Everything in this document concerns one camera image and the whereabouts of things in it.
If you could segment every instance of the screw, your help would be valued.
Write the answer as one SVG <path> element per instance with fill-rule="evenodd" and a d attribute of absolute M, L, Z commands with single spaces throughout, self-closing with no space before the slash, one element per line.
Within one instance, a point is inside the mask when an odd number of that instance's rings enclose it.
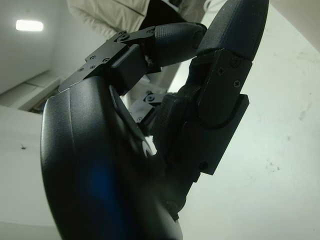
<path fill-rule="evenodd" d="M 231 67 L 236 69 L 240 66 L 240 64 L 241 64 L 241 59 L 239 57 L 231 58 L 231 63 L 230 63 Z"/>
<path fill-rule="evenodd" d="M 240 88 L 241 87 L 241 82 L 239 80 L 235 80 L 233 82 L 233 87 L 236 88 L 236 89 Z"/>
<path fill-rule="evenodd" d="M 146 100 L 148 102 L 152 102 L 153 100 L 155 100 L 155 97 L 153 95 L 149 95 L 149 96 L 146 97 Z"/>
<path fill-rule="evenodd" d="M 219 76 L 222 76 L 223 74 L 225 74 L 225 69 L 223 67 L 219 67 L 216 73 Z"/>
<path fill-rule="evenodd" d="M 206 170 L 207 168 L 208 168 L 208 163 L 207 163 L 206 161 L 201 162 L 201 163 L 199 164 L 199 170 L 200 170 L 200 171 L 204 171 L 204 170 Z"/>
<path fill-rule="evenodd" d="M 121 37 L 118 38 L 119 41 L 127 40 L 130 37 L 129 34 L 125 33 Z"/>

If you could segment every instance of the beige jacket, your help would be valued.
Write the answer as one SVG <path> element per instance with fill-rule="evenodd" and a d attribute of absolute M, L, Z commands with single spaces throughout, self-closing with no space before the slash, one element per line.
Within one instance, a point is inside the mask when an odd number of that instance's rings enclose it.
<path fill-rule="evenodd" d="M 139 30 L 150 0 L 67 0 L 70 13 L 107 39 Z"/>

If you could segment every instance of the black robotic finger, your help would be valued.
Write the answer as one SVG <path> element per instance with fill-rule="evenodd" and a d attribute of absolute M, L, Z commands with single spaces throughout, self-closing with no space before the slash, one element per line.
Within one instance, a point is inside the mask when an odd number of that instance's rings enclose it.
<path fill-rule="evenodd" d="M 173 23 L 155 28 L 155 51 L 161 67 L 180 63 L 196 56 L 207 31 L 200 23 Z"/>
<path fill-rule="evenodd" d="M 252 61 L 267 19 L 269 0 L 228 0 L 217 13 L 197 50 L 197 55 L 227 49 Z"/>

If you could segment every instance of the white wall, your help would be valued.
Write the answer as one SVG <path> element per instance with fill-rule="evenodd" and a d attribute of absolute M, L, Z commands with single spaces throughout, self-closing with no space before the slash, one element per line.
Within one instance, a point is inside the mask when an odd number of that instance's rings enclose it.
<path fill-rule="evenodd" d="M 0 94 L 51 66 L 62 0 L 0 0 Z M 37 20 L 42 32 L 16 30 L 18 19 Z"/>
<path fill-rule="evenodd" d="M 271 3 L 320 51 L 320 1 L 271 0 Z"/>
<path fill-rule="evenodd" d="M 41 174 L 41 121 L 41 115 L 0 106 L 1 240 L 60 239 Z"/>
<path fill-rule="evenodd" d="M 85 63 L 85 58 L 106 40 L 69 13 L 67 2 L 59 10 L 59 30 L 51 70 L 64 80 Z"/>
<path fill-rule="evenodd" d="M 242 91 L 249 108 L 214 176 L 191 188 L 179 214 L 184 240 L 319 239 L 319 66 L 316 49 L 270 7 Z M 187 76 L 184 63 L 170 90 Z"/>

